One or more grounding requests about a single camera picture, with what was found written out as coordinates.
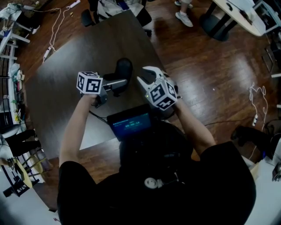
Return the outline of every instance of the wooden floor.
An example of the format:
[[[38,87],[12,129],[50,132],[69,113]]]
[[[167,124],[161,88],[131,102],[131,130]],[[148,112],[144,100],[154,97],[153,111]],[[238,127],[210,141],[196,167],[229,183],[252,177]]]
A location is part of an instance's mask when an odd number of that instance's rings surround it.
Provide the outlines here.
[[[45,10],[64,7],[72,0],[53,0]],[[147,10],[152,16],[151,41],[168,74],[178,82],[184,101],[194,115],[204,124],[224,120],[242,120],[255,115],[249,101],[249,87],[252,82],[264,85],[269,104],[269,116],[275,118],[277,103],[276,80],[272,80],[261,59],[263,48],[268,45],[266,37],[255,37],[243,28],[236,26],[230,32],[226,42],[210,39],[199,25],[199,17],[210,6],[210,0],[194,0],[194,8],[188,10],[193,28],[184,26],[175,18],[178,7],[173,0],[156,0],[147,3]],[[66,18],[58,32],[55,48],[65,44],[70,38],[79,35],[87,28],[81,24],[80,13],[88,8],[88,2],[82,0]],[[31,43],[23,46],[18,54],[18,62],[24,70],[26,79],[30,78],[42,63],[45,50],[49,47],[51,27],[56,14],[46,13],[38,33],[30,36]],[[261,94],[254,96],[255,104],[262,113],[265,102]],[[180,126],[176,118],[171,121]],[[218,143],[230,140],[230,135],[239,124],[250,125],[252,119],[241,122],[218,123],[209,125]],[[259,119],[256,128],[260,129]],[[81,151],[81,163],[90,172],[96,182],[110,174],[118,172],[119,143],[116,139]],[[254,146],[239,148],[245,157],[249,157]],[[252,158],[259,156],[256,150]],[[35,190],[50,208],[56,208],[55,200],[58,185],[58,159],[52,159],[54,169],[46,173],[46,184],[35,186]]]

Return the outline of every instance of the dark wooden tabletop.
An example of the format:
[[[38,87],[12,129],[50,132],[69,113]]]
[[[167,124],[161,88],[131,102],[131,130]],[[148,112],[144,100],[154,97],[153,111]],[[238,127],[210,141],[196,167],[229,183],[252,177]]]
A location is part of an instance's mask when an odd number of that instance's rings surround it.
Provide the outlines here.
[[[51,55],[26,83],[26,100],[39,140],[51,159],[58,156],[63,133],[79,99],[79,71],[113,73],[118,59],[133,64],[128,89],[92,111],[101,117],[146,103],[137,84],[143,66],[163,68],[149,38],[131,11],[126,11],[77,34]],[[115,138],[110,127],[89,114],[81,149]]]

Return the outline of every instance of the black t-shirt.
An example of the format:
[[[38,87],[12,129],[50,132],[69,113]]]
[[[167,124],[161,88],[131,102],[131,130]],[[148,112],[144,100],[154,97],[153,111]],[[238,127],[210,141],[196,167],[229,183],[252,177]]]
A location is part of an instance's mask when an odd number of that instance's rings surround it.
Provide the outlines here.
[[[148,189],[144,177],[119,172],[96,184],[78,163],[59,170],[62,224],[107,221],[244,224],[256,199],[254,180],[231,142],[208,148],[200,162],[187,160],[179,182]]]

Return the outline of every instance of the white box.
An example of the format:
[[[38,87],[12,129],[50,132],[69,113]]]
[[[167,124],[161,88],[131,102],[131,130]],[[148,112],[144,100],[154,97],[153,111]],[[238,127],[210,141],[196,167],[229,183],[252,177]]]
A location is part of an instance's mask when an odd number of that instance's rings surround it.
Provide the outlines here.
[[[177,95],[173,85],[167,80],[157,84],[150,92],[150,99],[153,106],[166,110],[177,102]]]
[[[98,73],[79,72],[76,87],[84,94],[100,94],[102,80]]]

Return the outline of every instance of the cable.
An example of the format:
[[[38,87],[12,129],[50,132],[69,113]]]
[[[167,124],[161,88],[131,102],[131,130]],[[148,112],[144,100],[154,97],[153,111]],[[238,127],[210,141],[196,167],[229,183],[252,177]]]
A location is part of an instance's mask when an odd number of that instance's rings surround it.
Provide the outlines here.
[[[0,146],[1,146],[1,145],[5,145],[5,146],[8,146],[8,145],[6,145],[6,144],[0,144]],[[8,146],[8,147],[10,147],[10,146]]]
[[[57,31],[54,33],[54,26],[56,25],[56,23],[57,23],[57,21],[58,21],[58,19],[60,18],[60,16],[61,16],[61,8],[54,8],[54,9],[49,9],[49,10],[46,10],[46,11],[37,11],[37,10],[34,10],[33,9],[33,11],[35,11],[35,12],[49,12],[49,11],[53,11],[53,10],[59,10],[60,11],[60,13],[58,14],[58,17],[57,17],[57,19],[56,19],[56,21],[54,22],[54,25],[52,26],[52,36],[51,36],[51,39],[50,39],[50,46],[48,47],[48,49],[51,47],[53,50],[54,50],[54,52],[56,52],[56,50],[55,50],[55,48],[54,48],[54,42],[55,42],[55,40],[56,40],[56,37],[57,37],[57,33],[58,33],[58,31],[59,31],[59,29],[60,29],[60,26],[62,25],[62,22],[64,21],[64,19],[65,19],[65,12],[66,11],[68,11],[68,10],[70,10],[71,9],[71,7],[70,6],[67,6],[66,7],[66,10],[64,10],[63,12],[62,12],[62,15],[63,15],[63,18],[62,18],[62,20],[61,20],[61,23],[58,25],[58,28],[57,28]]]
[[[93,113],[92,111],[89,110],[89,113],[92,114],[93,116],[97,117],[99,120],[101,120],[102,122],[107,123],[107,121],[104,119],[105,117],[100,117],[97,114]]]
[[[254,106],[254,108],[256,110],[256,115],[255,115],[255,118],[253,120],[252,126],[254,127],[256,125],[256,121],[258,120],[258,110],[257,110],[255,104],[253,103],[254,97],[253,97],[252,91],[254,90],[257,93],[258,90],[260,90],[263,94],[263,99],[265,100],[265,102],[267,104],[266,108],[263,107],[264,118],[263,118],[263,127],[262,127],[262,130],[261,130],[261,131],[263,131],[263,128],[265,126],[265,120],[266,120],[266,117],[267,117],[267,109],[268,109],[268,103],[267,103],[267,100],[265,98],[265,95],[267,94],[267,91],[266,91],[264,86],[263,86],[263,88],[258,87],[257,89],[255,89],[254,86],[255,86],[255,83],[253,82],[251,87],[249,88],[249,99],[251,101],[251,104]],[[249,157],[249,159],[251,159],[251,157],[254,155],[255,149],[256,149],[256,146],[255,146],[251,156]]]
[[[254,118],[253,116],[249,116],[249,117],[246,117],[244,119],[241,119],[241,120],[226,120],[226,121],[217,121],[217,122],[214,122],[214,123],[208,123],[206,125],[204,125],[205,127],[208,126],[208,125],[212,125],[212,124],[216,124],[216,123],[228,123],[228,122],[240,122],[240,121],[244,121],[244,120],[248,120],[248,119],[252,119]]]

